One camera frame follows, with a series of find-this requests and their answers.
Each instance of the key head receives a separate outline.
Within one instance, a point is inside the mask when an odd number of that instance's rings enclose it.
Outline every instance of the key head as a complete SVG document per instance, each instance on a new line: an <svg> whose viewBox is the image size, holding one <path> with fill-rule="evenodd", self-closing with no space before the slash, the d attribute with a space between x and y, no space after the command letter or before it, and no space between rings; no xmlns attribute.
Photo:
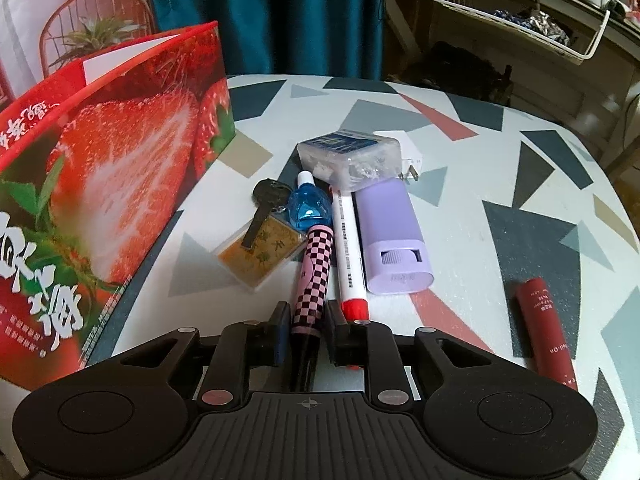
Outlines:
<svg viewBox="0 0 640 480"><path fill-rule="evenodd" d="M272 178L265 178L254 187L254 199L258 206L270 205L272 211L278 211L287 205L291 188Z"/></svg>

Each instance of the pink stripe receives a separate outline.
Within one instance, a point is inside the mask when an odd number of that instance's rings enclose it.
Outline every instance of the pink stripe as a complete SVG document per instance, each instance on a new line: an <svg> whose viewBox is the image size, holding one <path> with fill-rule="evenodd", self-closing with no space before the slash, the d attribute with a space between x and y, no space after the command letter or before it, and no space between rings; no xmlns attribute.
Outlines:
<svg viewBox="0 0 640 480"><path fill-rule="evenodd" d="M414 106L422 115L435 124L442 133L445 134L451 140L468 139L474 137L477 134L475 131L467 128L464 124L453 120L451 117L437 111L435 108L431 108L420 101L411 99L410 97L400 94L405 101Z"/></svg>
<svg viewBox="0 0 640 480"><path fill-rule="evenodd" d="M414 292L409 296L414 302L415 310L420 316L423 326L437 328L482 350L492 352L485 342L430 289Z"/></svg>

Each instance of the geometric patterned tablecloth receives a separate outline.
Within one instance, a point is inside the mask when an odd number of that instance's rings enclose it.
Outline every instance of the geometric patterned tablecloth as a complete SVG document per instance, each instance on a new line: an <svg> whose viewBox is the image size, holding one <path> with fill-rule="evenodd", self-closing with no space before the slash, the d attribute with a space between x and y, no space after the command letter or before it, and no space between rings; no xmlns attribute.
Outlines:
<svg viewBox="0 0 640 480"><path fill-rule="evenodd" d="M230 78L229 86L238 135L146 258L97 357L179 326L217 334L239 320L267 319L279 300L292 302L299 263L288 263L252 294L212 256L254 214L254 185L267 177L293 184L301 140L340 127L404 130L424 157L420 179L409 181L408 190L435 281L418 294L370 296L371 319L407 335L436 326L530 364L511 298L515 283L542 276L579 391L600 422L583 474L638 479L639 243L577 137L510 108L384 82L247 75ZM337 294L336 281L330 278L329 298ZM318 390L361 387L357 371L326 362L318 370Z"/></svg>

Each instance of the purple device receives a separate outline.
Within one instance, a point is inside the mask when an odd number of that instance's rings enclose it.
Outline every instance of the purple device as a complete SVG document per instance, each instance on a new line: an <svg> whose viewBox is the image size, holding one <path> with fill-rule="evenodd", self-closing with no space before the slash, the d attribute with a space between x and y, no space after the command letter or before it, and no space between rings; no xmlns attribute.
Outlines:
<svg viewBox="0 0 640 480"><path fill-rule="evenodd" d="M404 182L390 178L354 195L369 291L407 294L429 288L433 271Z"/></svg>

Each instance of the strawberry bag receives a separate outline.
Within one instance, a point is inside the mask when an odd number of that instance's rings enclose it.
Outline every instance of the strawberry bag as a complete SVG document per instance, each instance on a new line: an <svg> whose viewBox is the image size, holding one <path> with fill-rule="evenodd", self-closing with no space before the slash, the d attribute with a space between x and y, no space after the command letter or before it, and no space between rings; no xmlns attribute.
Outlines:
<svg viewBox="0 0 640 480"><path fill-rule="evenodd" d="M71 60L0 113L0 376L83 367L169 218L233 139L216 23Z"/></svg>

